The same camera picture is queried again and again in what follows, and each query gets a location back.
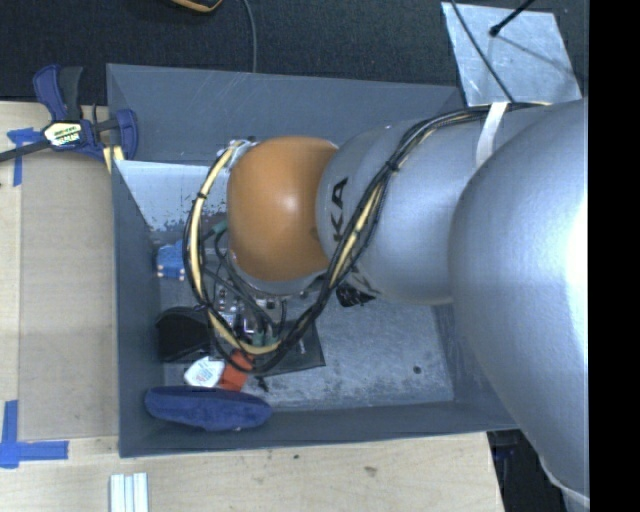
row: black carpet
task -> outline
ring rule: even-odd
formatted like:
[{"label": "black carpet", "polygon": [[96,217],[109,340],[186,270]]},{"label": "black carpet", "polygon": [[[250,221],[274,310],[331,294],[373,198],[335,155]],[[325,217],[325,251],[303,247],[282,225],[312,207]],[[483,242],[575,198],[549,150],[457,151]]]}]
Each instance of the black carpet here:
[{"label": "black carpet", "polygon": [[[249,3],[259,72],[457,85],[438,1]],[[519,0],[467,3],[515,8]],[[532,9],[555,14],[578,83],[588,92],[588,1],[539,0]],[[31,79],[51,63],[84,66],[80,102],[102,105],[106,63],[231,71],[252,66],[250,23],[241,0],[224,0],[211,15],[165,0],[5,0],[0,48],[2,99],[33,100]],[[563,510],[528,443],[517,436],[494,436],[494,444],[496,439],[507,512]]]}]

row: gray bin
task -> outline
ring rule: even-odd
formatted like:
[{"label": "gray bin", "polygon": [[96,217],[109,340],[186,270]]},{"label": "gray bin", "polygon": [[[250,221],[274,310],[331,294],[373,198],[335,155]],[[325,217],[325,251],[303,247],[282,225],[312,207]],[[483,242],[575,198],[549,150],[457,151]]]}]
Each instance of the gray bin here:
[{"label": "gray bin", "polygon": [[[180,185],[171,176],[209,165],[233,138],[309,135],[340,145],[376,126],[462,107],[452,87],[120,65],[108,67],[108,92],[112,114],[131,108],[138,117],[136,160],[172,164],[171,173],[156,166],[157,175],[144,174],[168,189]],[[170,212],[183,211],[177,203],[197,190],[175,201],[168,199],[175,194],[155,194],[156,206],[166,208],[150,222],[147,187],[139,179],[131,186],[135,164],[112,174],[121,456],[515,427],[456,332],[451,306],[380,300],[351,309],[329,304],[317,322],[327,366],[271,377],[269,393],[247,383],[248,392],[274,407],[262,427],[210,433],[150,416],[146,391],[176,384],[181,372],[160,361],[154,321],[169,306],[193,304],[188,284],[158,279],[155,251],[181,237],[184,219]],[[157,211],[167,218],[158,219]]]}]

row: blue cloth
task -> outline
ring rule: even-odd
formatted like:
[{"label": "blue cloth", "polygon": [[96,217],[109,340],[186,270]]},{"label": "blue cloth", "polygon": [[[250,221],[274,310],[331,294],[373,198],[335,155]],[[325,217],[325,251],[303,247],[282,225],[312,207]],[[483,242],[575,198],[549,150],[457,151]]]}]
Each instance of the blue cloth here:
[{"label": "blue cloth", "polygon": [[144,403],[156,418],[208,431],[258,427],[272,412],[268,403],[247,393],[190,386],[152,388]]}]

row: yellow label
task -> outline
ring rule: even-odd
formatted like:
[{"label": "yellow label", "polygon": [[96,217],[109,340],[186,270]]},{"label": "yellow label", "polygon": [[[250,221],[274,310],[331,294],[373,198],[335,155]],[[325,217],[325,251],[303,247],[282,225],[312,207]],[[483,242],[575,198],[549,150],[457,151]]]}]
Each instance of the yellow label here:
[{"label": "yellow label", "polygon": [[77,123],[55,123],[44,131],[52,146],[65,146],[80,141],[82,126]]}]

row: bin floor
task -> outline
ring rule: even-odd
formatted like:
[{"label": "bin floor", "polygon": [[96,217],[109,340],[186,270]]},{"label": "bin floor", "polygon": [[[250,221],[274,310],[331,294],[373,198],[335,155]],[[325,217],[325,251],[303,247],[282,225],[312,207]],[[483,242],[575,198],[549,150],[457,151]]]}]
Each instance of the bin floor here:
[{"label": "bin floor", "polygon": [[[161,300],[163,310],[194,301],[188,284],[168,280]],[[290,318],[305,307],[292,302]],[[243,390],[273,407],[297,410],[453,400],[431,307],[374,300],[343,308],[334,296],[316,325],[326,366],[267,377],[268,392],[250,378]],[[165,384],[181,384],[186,366],[166,364]]]}]

